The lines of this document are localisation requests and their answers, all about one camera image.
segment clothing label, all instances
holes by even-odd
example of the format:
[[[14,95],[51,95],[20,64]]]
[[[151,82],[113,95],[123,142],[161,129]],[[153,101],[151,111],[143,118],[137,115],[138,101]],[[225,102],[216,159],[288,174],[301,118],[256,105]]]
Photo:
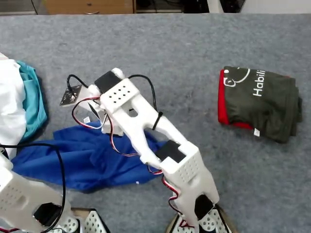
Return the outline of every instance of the clothing label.
[[[89,116],[88,116],[88,117],[86,117],[86,118],[83,119],[83,122],[84,122],[85,124],[88,124],[88,123],[91,122],[91,119],[90,119]]]
[[[254,135],[260,137],[260,131],[258,129],[254,129]]]

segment white plastic part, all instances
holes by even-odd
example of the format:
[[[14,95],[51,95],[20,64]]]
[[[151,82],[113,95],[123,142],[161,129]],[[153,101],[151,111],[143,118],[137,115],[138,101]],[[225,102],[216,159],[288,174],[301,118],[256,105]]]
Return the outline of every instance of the white plastic part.
[[[129,116],[128,106],[134,108],[137,116]],[[195,200],[205,194],[214,204],[219,195],[211,173],[204,166],[199,149],[162,116],[155,128],[170,140],[180,144],[179,150],[186,156],[177,163],[171,157],[161,161],[149,148],[144,129],[152,128],[158,118],[158,112],[140,94],[129,79],[123,79],[110,90],[101,95],[101,107],[118,124],[131,140],[133,148],[140,155],[143,163],[148,163],[163,170],[168,182],[179,192],[175,200],[177,208],[183,213],[183,219],[199,231],[199,222],[194,212]]]
[[[66,216],[62,224],[59,224],[55,228],[62,228],[67,233],[73,233],[75,232],[79,227],[78,220],[75,217],[72,216]]]
[[[96,211],[90,211],[84,223],[84,233],[107,233]]]
[[[210,13],[223,13],[223,7],[220,0],[207,0],[208,10]]]
[[[80,94],[79,94],[76,102],[79,102],[79,101],[81,101],[81,100],[83,100],[85,98],[99,97],[99,96],[100,96],[100,91],[99,91],[97,86],[95,86],[93,84],[90,85],[88,88],[85,88],[84,86],[82,86]],[[98,116],[100,117],[99,120],[100,120],[100,122],[102,124],[102,122],[104,120],[104,116],[105,116],[104,109],[101,108],[98,104],[96,104],[92,100],[81,102],[79,104],[79,107],[82,107],[82,108],[84,108],[84,109],[86,109],[86,110],[91,112],[92,110],[90,109],[88,104],[92,105],[92,107],[95,109],[95,111],[97,112]],[[123,133],[123,131],[120,128],[119,125],[114,124],[113,129],[114,129],[113,130],[113,134],[119,135],[119,136],[123,136],[124,135],[124,133]],[[110,133],[110,123],[109,123],[108,120],[105,122],[105,124],[102,127],[102,133]]]
[[[111,72],[113,72],[118,78],[125,79],[125,75],[123,74],[122,70],[120,70],[119,68],[113,68]]]
[[[174,228],[171,233],[195,233],[195,229],[192,227],[180,227],[180,223],[182,218],[179,217],[176,221]],[[213,232],[213,233],[227,233],[224,222],[221,220],[219,216],[219,212],[216,209],[211,210],[208,214],[206,214],[200,221],[200,226],[205,232]]]
[[[62,196],[44,183],[30,181],[4,167],[0,167],[0,218],[11,227],[25,232],[39,233],[42,226],[33,214],[44,203],[62,204]],[[73,217],[70,204],[66,201],[59,220],[62,225],[68,217]]]
[[[0,148],[0,167],[4,167],[4,168],[6,168],[6,169],[8,169],[8,170],[12,170],[13,164],[12,164],[12,162],[11,162],[10,160],[8,160],[8,159],[2,154],[2,152],[3,152],[2,149],[3,149],[3,148]]]

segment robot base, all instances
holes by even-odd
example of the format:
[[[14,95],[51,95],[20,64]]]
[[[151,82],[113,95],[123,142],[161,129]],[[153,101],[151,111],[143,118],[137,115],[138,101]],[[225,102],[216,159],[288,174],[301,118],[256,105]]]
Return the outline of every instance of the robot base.
[[[212,209],[199,221],[200,233],[238,233],[225,212],[222,209],[220,209],[220,211],[224,222],[222,221],[218,210]],[[181,223],[182,218],[179,215],[176,215],[171,224],[167,227],[165,233],[195,233],[194,228],[181,227]],[[229,232],[226,231],[224,224],[226,224]]]

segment blue cloth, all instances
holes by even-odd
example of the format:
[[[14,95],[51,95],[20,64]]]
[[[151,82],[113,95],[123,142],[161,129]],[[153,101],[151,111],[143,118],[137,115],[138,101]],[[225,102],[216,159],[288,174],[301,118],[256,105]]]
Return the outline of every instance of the blue cloth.
[[[25,141],[44,124],[48,119],[44,109],[40,83],[35,69],[24,62],[17,61],[20,65],[19,73],[24,82],[26,98],[23,101],[23,109],[26,111],[26,132],[21,139]]]
[[[164,143],[145,133],[148,145],[158,150]],[[41,141],[57,145],[65,165],[66,186],[89,192],[98,188],[145,183],[156,175],[148,172],[139,156],[125,157],[116,153],[109,135],[101,130],[74,126],[54,132],[55,140]],[[114,143],[123,153],[135,152],[127,136],[114,137]],[[23,149],[13,160],[13,171],[27,177],[62,184],[59,161],[55,151],[35,146]]]

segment red trim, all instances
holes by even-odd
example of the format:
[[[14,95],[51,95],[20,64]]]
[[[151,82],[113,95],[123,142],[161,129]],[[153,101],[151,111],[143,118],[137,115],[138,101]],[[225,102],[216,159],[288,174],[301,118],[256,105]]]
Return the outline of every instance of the red trim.
[[[218,121],[222,124],[229,124],[227,110],[225,108],[225,85],[224,85],[224,70],[220,71],[219,86],[218,86]]]
[[[219,75],[219,86],[218,86],[218,121],[219,123],[229,125],[229,118],[227,109],[225,107],[225,85],[224,85],[224,70],[220,71]],[[239,128],[245,128],[252,130],[253,127],[244,122],[234,122],[232,125]]]

